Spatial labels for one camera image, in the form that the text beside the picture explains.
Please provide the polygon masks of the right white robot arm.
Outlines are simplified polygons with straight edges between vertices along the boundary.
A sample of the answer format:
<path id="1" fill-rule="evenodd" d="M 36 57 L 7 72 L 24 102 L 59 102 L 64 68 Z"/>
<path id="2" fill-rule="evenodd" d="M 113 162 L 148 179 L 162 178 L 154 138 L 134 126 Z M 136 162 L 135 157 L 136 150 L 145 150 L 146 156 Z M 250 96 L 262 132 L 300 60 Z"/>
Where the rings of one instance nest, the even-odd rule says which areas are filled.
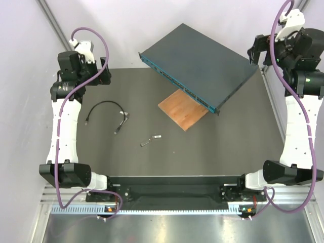
<path id="1" fill-rule="evenodd" d="M 323 101 L 323 72 L 317 69 L 323 53 L 323 31 L 301 28 L 274 43 L 277 65 L 285 83 L 299 101 L 285 91 L 287 126 L 279 161 L 266 160 L 263 168 L 238 179 L 237 196 L 250 199 L 255 190 L 270 185 L 303 185 L 312 181 L 309 138 L 316 133 L 317 115 Z"/>

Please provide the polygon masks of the wooden board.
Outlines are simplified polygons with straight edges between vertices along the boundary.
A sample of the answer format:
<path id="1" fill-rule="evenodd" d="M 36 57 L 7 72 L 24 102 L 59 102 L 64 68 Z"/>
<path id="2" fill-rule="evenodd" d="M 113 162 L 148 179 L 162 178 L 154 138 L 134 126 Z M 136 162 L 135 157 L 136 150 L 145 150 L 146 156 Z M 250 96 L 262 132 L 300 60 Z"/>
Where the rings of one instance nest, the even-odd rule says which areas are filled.
<path id="1" fill-rule="evenodd" d="M 161 101 L 158 107 L 184 131 L 209 112 L 180 89 Z"/>

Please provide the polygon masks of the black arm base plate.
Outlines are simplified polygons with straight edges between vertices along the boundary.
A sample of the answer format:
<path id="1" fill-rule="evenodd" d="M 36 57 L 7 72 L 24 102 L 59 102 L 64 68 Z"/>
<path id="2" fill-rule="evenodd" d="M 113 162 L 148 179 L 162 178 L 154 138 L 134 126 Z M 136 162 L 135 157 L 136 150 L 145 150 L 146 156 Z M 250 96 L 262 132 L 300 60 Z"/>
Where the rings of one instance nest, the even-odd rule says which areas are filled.
<path id="1" fill-rule="evenodd" d="M 108 179 L 108 189 L 122 197 L 124 210 L 218 210 L 266 201 L 241 176 L 120 176 Z"/>

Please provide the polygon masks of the blue network switch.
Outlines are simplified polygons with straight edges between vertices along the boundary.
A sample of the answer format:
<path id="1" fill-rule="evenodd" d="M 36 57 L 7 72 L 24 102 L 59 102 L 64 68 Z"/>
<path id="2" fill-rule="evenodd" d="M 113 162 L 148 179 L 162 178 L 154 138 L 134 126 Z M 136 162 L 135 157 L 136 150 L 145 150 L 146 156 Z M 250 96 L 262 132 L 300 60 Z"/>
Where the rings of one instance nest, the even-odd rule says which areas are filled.
<path id="1" fill-rule="evenodd" d="M 184 23 L 139 57 L 214 114 L 258 70 L 247 58 Z"/>

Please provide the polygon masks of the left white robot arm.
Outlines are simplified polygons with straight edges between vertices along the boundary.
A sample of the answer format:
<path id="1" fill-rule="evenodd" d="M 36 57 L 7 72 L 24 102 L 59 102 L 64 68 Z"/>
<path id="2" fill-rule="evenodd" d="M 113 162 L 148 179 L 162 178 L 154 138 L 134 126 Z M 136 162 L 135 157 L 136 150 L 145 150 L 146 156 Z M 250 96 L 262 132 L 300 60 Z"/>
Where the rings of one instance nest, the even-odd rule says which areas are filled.
<path id="1" fill-rule="evenodd" d="M 115 189 L 104 175 L 80 164 L 76 151 L 78 115 L 86 88 L 82 87 L 68 97 L 78 85 L 98 73 L 96 62 L 86 62 L 83 54 L 67 51 L 58 54 L 57 81 L 50 88 L 53 109 L 53 131 L 46 162 L 39 166 L 39 174 L 53 187 L 88 188 L 97 190 L 105 201 L 114 197 Z"/>

